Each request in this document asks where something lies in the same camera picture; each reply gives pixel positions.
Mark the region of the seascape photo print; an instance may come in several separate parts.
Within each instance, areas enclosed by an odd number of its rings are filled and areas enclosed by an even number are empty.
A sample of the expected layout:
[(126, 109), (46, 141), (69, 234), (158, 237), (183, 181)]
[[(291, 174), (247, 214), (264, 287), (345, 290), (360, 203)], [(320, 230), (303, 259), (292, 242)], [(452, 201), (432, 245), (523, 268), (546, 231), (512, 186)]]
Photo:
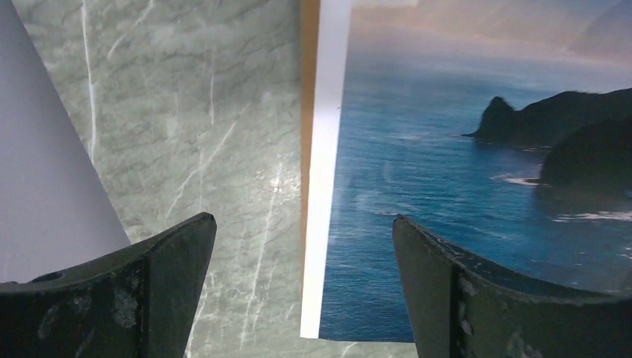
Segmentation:
[(550, 151), (631, 122), (629, 1), (304, 1), (309, 188), (300, 336), (413, 339), (391, 241), (407, 216), (564, 286), (631, 291), (631, 159)]

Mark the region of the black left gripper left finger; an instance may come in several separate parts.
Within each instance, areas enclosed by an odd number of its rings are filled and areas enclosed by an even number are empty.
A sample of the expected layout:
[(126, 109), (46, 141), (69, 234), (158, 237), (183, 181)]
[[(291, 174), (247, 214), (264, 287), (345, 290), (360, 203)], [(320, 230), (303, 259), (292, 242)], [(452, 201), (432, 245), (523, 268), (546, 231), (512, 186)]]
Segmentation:
[(217, 224), (199, 213), (98, 259), (1, 285), (3, 357), (182, 357)]

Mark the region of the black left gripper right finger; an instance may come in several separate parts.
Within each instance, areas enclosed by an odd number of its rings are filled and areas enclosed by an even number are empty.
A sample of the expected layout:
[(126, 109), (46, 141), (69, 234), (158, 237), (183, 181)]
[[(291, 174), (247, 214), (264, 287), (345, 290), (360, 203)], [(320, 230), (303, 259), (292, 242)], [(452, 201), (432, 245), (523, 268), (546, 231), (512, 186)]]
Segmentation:
[(419, 357), (629, 357), (631, 299), (538, 280), (406, 216), (392, 240)]

